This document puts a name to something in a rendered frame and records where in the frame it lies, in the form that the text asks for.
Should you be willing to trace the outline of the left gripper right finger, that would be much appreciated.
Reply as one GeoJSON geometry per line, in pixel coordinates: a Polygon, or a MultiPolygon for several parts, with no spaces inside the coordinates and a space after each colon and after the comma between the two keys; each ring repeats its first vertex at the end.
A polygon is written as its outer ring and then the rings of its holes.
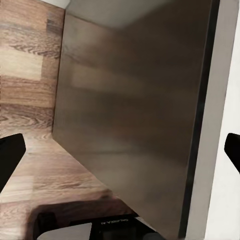
{"type": "Polygon", "coordinates": [[[224,151],[230,158],[234,166],[240,173],[240,135],[235,133],[229,133],[227,135],[224,151]]]}

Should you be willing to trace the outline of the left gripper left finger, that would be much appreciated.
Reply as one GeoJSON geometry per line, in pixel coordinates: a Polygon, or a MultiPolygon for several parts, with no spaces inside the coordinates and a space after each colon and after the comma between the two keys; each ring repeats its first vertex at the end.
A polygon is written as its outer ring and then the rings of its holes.
{"type": "Polygon", "coordinates": [[[0,138],[0,193],[26,152],[22,133],[0,138]]]}

